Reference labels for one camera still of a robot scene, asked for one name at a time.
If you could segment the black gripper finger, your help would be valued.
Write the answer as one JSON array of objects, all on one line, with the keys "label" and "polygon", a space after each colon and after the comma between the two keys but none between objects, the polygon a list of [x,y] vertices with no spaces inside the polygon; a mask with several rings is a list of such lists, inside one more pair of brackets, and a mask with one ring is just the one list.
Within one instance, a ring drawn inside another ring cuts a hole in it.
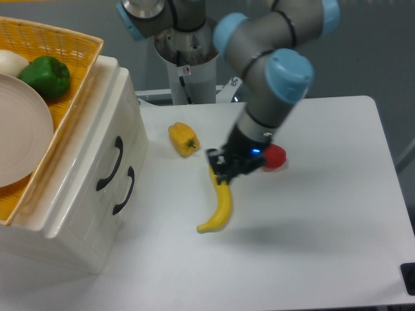
[{"label": "black gripper finger", "polygon": [[206,155],[210,168],[213,171],[214,182],[217,185],[223,182],[229,185],[234,178],[234,171],[231,159],[227,157],[226,152],[223,149],[210,148],[206,150]]},{"label": "black gripper finger", "polygon": [[249,175],[258,168],[264,166],[267,163],[265,157],[256,157],[253,159],[247,159],[241,169],[241,174]]}]

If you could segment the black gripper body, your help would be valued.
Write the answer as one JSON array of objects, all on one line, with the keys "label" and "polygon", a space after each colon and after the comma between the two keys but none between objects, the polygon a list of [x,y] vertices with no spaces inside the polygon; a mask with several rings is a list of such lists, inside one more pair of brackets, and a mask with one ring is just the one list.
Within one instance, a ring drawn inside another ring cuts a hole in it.
[{"label": "black gripper body", "polygon": [[233,174],[241,174],[242,166],[247,159],[264,157],[263,152],[270,144],[271,138],[268,137],[262,141],[255,141],[245,136],[237,125],[235,125],[228,136],[228,141],[223,146],[227,157],[231,159]]}]

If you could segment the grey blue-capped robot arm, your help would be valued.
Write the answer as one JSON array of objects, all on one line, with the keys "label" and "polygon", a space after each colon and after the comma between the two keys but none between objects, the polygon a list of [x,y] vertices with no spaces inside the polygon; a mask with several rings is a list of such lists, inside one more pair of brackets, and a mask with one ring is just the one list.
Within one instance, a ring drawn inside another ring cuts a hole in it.
[{"label": "grey blue-capped robot arm", "polygon": [[134,40],[153,38],[164,61],[174,104],[212,103],[221,58],[252,92],[227,141],[207,151],[217,184],[247,175],[266,162],[264,151],[314,78],[297,46],[333,32],[337,1],[270,1],[251,20],[231,13],[208,18],[205,1],[119,1],[117,11]]}]

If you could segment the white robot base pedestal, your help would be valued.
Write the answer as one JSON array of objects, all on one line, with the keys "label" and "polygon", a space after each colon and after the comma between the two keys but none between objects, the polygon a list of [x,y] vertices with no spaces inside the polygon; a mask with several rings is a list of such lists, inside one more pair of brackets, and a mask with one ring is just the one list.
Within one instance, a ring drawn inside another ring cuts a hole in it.
[{"label": "white robot base pedestal", "polygon": [[216,22],[208,17],[194,32],[170,28],[156,34],[154,46],[165,64],[169,88],[138,91],[139,101],[160,106],[232,102],[243,81],[233,76],[226,84],[217,84],[215,26]]}]

